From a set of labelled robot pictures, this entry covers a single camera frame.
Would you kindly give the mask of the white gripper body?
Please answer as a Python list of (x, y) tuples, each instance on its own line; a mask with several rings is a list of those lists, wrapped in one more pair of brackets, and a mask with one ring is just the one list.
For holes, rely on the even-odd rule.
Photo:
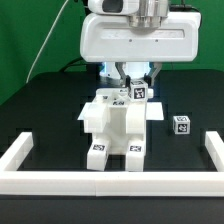
[(172, 12), (168, 0), (88, 0), (80, 54), (88, 62), (192, 61), (201, 14)]

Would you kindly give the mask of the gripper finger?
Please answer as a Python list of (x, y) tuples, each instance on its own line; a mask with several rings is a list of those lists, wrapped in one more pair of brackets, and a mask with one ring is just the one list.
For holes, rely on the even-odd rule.
[(149, 87), (152, 87), (154, 85), (156, 76), (162, 69), (162, 63), (150, 62), (149, 68), (150, 68), (150, 71), (144, 75), (144, 81), (148, 84)]
[(131, 78), (129, 75), (126, 75), (123, 70), (123, 63), (122, 62), (116, 62), (115, 67), (121, 77), (121, 85), (124, 87), (130, 87), (130, 81)]

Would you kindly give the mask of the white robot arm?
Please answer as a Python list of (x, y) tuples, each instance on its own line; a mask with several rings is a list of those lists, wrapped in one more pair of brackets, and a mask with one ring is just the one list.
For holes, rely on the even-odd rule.
[(154, 80), (164, 62), (188, 62), (198, 52), (202, 16), (170, 0), (88, 0), (80, 54), (101, 63), (101, 77), (117, 86)]

